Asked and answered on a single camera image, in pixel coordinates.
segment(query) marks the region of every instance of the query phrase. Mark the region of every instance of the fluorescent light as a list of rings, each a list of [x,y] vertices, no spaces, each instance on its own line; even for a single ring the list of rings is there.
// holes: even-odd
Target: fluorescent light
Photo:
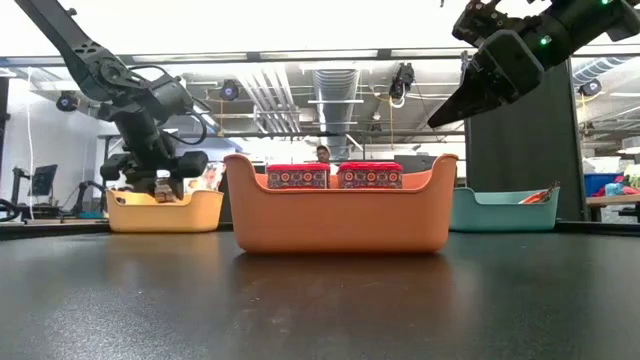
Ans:
[[[353,99],[353,100],[309,100],[307,104],[362,104],[364,100],[362,99]]]
[[[42,81],[34,83],[39,90],[45,91],[80,91],[78,84],[73,80]]]
[[[307,70],[369,70],[375,67],[373,61],[318,61],[302,63],[298,66],[304,73]]]
[[[610,117],[611,117],[611,118],[615,118],[615,117],[617,117],[617,116],[621,116],[621,115],[624,115],[624,114],[628,114],[628,113],[630,113],[630,112],[634,112],[634,111],[636,111],[636,110],[640,110],[640,105],[639,105],[639,106],[636,106],[636,107],[633,107],[633,108],[631,108],[631,109],[629,109],[629,110],[625,110],[625,111],[623,111],[623,112],[621,112],[621,113],[615,114],[615,115],[610,116]]]
[[[460,83],[414,83],[413,86],[460,86]]]
[[[9,71],[9,69],[0,68],[0,77],[16,77],[16,74]]]
[[[247,60],[246,53],[134,55],[133,61],[145,63]]]
[[[328,123],[323,123],[323,122],[313,122],[311,123],[311,125],[325,125],[325,124],[329,124],[329,125],[358,125],[357,122],[355,121],[339,121],[339,122],[328,122]]]
[[[475,54],[478,50],[474,48],[452,48],[452,49],[398,49],[391,50],[391,57],[427,57],[427,56],[460,56],[463,51],[469,55]]]
[[[372,58],[377,50],[273,51],[260,53],[264,60]]]
[[[611,93],[609,96],[614,97],[640,97],[640,93]]]

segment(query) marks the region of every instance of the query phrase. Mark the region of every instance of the yellow bin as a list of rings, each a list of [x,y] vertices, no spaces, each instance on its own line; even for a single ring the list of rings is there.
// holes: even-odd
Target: yellow bin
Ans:
[[[107,191],[109,226],[115,232],[193,233],[218,228],[224,194],[198,190],[175,203],[158,204],[147,194]]]

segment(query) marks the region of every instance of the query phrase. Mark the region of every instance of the black panel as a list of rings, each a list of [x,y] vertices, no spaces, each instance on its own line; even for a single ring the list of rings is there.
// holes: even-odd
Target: black panel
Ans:
[[[467,181],[476,191],[517,191],[561,183],[558,217],[585,220],[586,207],[570,66],[547,72],[515,104],[468,123]]]
[[[0,77],[0,174],[2,174],[2,154],[4,152],[4,130],[9,120],[9,78]]]

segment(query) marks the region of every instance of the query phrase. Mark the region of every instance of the item in yellow bin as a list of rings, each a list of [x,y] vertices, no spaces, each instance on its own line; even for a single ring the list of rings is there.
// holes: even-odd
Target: item in yellow bin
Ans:
[[[185,194],[193,194],[196,190],[218,191],[225,170],[224,163],[209,163],[200,177],[184,179]]]
[[[171,190],[171,186],[169,186],[169,177],[171,177],[171,173],[168,170],[156,171],[156,188],[154,191],[154,197],[160,204],[176,201],[176,197]]]

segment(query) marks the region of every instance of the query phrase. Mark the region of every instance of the orange bin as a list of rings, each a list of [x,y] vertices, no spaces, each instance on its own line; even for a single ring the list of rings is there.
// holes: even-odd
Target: orange bin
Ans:
[[[403,176],[403,189],[267,188],[249,159],[225,158],[238,245],[250,253],[436,252],[449,234],[455,155]]]

